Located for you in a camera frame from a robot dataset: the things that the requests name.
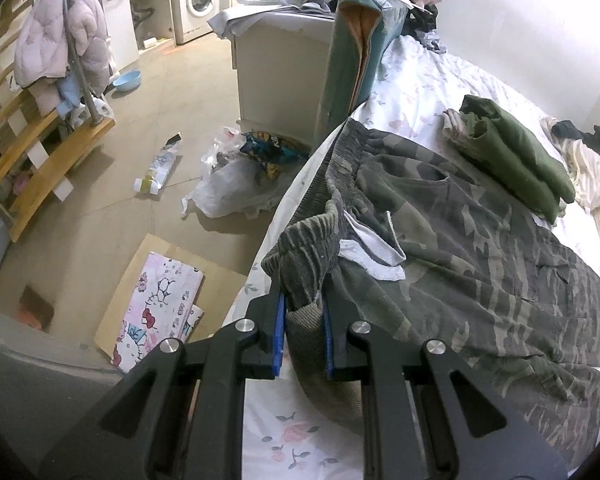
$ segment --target bed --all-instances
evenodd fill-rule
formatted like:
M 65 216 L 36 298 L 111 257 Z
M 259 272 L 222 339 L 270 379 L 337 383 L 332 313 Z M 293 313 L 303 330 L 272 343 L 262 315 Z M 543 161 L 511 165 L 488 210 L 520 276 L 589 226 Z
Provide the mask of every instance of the bed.
M 496 101 L 532 130 L 551 156 L 564 162 L 542 133 L 539 121 L 545 113 L 540 108 L 477 66 L 450 54 L 440 56 L 427 51 L 410 37 L 401 36 L 389 44 L 368 100 L 352 117 L 367 128 L 414 140 L 485 186 L 497 189 L 496 182 L 479 173 L 442 140 L 442 119 L 438 115 L 446 108 L 457 109 L 465 94 Z M 290 221 L 336 133 L 337 128 L 315 150 L 284 195 L 225 323 L 243 317 L 249 302 L 268 292 L 270 279 L 260 262 Z M 542 219 L 534 220 L 550 227 Z M 551 231 L 600 276 L 600 237 L 588 212 L 576 203 L 569 204 L 565 216 L 558 218 Z M 362 446 L 361 436 L 330 422 L 309 403 L 286 348 L 279 378 L 273 382 L 247 382 L 242 458 L 246 480 L 270 476 L 362 478 Z

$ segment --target pink puffer jacket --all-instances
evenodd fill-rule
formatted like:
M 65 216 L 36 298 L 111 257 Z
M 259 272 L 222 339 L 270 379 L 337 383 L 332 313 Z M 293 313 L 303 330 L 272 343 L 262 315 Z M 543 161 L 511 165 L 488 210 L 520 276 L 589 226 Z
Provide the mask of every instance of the pink puffer jacket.
M 107 25 L 98 0 L 68 0 L 69 31 L 88 83 L 101 94 L 109 83 Z M 54 85 L 68 70 L 62 0 L 39 0 L 27 16 L 16 43 L 13 74 L 16 83 L 29 88 L 41 115 L 60 102 Z

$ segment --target cardboard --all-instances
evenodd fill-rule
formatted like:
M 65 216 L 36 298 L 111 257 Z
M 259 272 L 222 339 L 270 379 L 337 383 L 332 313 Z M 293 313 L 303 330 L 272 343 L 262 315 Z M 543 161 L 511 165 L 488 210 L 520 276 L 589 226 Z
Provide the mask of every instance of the cardboard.
M 142 266 L 151 251 L 194 266 L 205 273 L 202 286 L 194 300 L 194 304 L 204 310 L 205 315 L 187 342 L 209 337 L 222 326 L 229 308 L 247 279 L 243 274 L 225 269 L 157 236 L 148 234 L 136 254 L 131 258 L 131 262 L 113 293 L 96 335 L 93 337 L 94 343 L 110 357 Z

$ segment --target washing machine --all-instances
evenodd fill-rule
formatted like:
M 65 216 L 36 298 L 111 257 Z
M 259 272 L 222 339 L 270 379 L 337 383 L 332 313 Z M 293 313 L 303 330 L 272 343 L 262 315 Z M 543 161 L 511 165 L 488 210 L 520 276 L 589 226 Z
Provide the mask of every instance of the washing machine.
M 211 32 L 206 20 L 220 11 L 220 0 L 171 0 L 176 44 Z

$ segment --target pink patterned paper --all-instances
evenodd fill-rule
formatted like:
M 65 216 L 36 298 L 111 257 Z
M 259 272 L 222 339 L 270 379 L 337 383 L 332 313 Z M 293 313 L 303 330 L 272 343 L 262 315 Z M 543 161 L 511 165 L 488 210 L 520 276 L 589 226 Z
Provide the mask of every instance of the pink patterned paper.
M 128 372 L 163 339 L 185 340 L 203 314 L 193 305 L 203 276 L 194 267 L 149 253 L 122 320 L 111 363 Z

